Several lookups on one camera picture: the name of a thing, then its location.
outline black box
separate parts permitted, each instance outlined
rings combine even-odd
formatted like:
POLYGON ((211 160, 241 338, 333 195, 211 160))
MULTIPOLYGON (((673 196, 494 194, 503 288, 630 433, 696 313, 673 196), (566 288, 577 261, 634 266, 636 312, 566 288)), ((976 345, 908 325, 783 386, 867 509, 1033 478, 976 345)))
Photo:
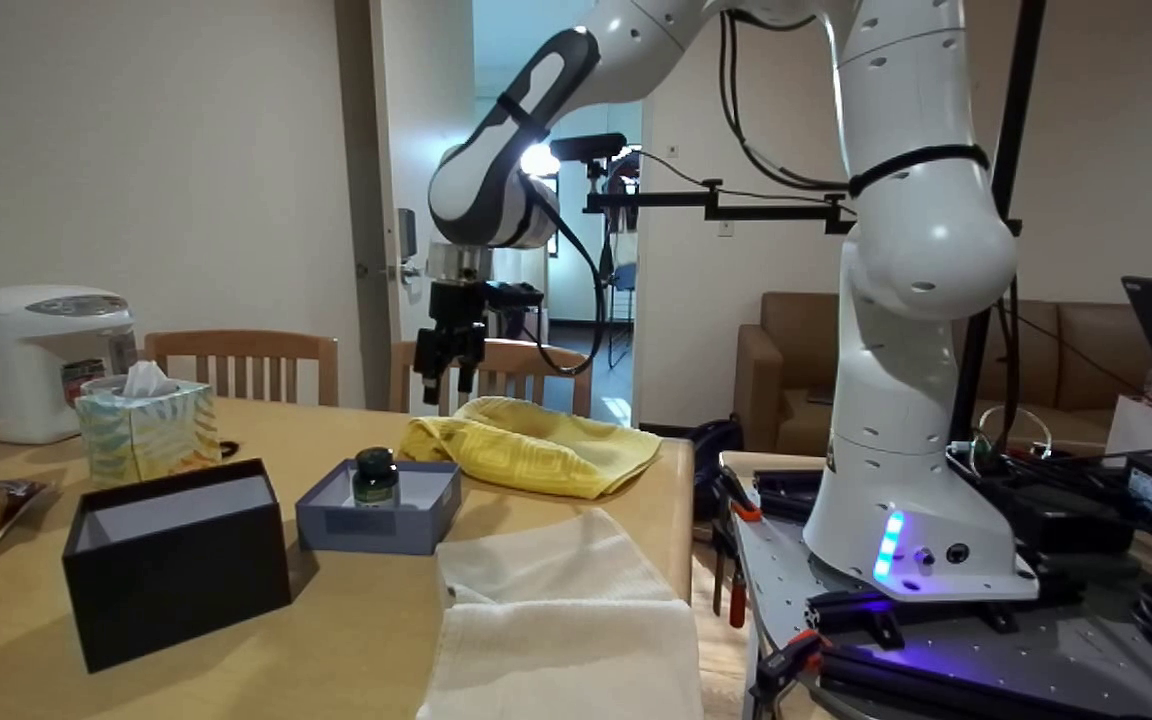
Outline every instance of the black box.
POLYGON ((61 562, 88 673, 291 605, 259 460, 88 493, 61 562))

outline door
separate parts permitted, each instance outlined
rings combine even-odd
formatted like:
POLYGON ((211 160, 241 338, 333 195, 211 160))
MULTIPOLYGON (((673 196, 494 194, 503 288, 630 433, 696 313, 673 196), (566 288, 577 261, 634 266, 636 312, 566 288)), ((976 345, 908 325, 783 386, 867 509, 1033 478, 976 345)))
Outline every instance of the door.
MULTIPOLYGON (((379 300, 359 291, 358 314, 371 316, 372 325, 380 325, 384 316, 394 341, 415 341, 417 331, 433 327, 424 275, 429 243, 435 236, 426 199, 429 182, 444 152, 465 141, 476 124, 473 8, 471 0, 374 0, 370 6, 380 156, 376 198, 381 206, 388 272, 381 273, 387 291, 384 309, 379 300), (419 276, 394 272, 402 265, 402 209, 415 214, 416 256, 407 265, 420 270, 419 276)), ((364 285, 372 291, 379 287, 366 279, 359 288, 364 285)), ((384 365, 387 372, 381 377, 388 388, 388 355, 384 365)), ((369 370, 367 376, 376 373, 369 370)), ((412 382, 411 409, 412 414, 435 414, 434 407, 420 403, 419 382, 412 382)))

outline gray box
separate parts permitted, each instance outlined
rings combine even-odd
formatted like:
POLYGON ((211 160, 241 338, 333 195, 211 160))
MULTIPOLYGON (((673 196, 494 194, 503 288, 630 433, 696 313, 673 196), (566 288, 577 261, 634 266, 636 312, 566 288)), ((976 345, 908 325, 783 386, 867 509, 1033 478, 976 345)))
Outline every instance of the gray box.
POLYGON ((433 555, 461 507, 453 462, 397 462, 399 507, 353 505, 355 461, 340 462, 296 502, 301 547, 433 555))

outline wooden table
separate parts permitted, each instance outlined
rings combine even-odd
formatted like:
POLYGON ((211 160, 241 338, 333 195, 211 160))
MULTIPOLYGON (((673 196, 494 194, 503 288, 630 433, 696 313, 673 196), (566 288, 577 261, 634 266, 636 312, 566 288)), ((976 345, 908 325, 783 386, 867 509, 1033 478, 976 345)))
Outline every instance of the wooden table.
MULTIPOLYGON (((238 458, 265 460, 288 544, 298 498, 361 448, 396 446, 407 424, 404 415, 243 400, 218 400, 215 409, 221 438, 242 444, 238 458)), ((442 617, 433 559, 291 548, 300 589, 291 607, 88 675, 60 568, 78 495, 92 488, 82 446, 0 445, 0 479, 8 478, 51 480, 65 492, 31 507, 0 541, 3 719, 415 717, 442 617)), ((600 501, 470 480, 449 539, 538 528, 600 506, 689 598, 691 479, 690 445, 666 441, 643 477, 600 501)))

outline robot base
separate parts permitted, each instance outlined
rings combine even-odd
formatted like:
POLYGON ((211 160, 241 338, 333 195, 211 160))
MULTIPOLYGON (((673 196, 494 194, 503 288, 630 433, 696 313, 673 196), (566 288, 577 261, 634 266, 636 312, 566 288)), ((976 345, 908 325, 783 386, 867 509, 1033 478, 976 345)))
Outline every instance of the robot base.
POLYGON ((1038 597, 1006 518, 943 455, 888 454, 835 437, 829 460, 804 530, 821 561, 907 602, 1038 597))

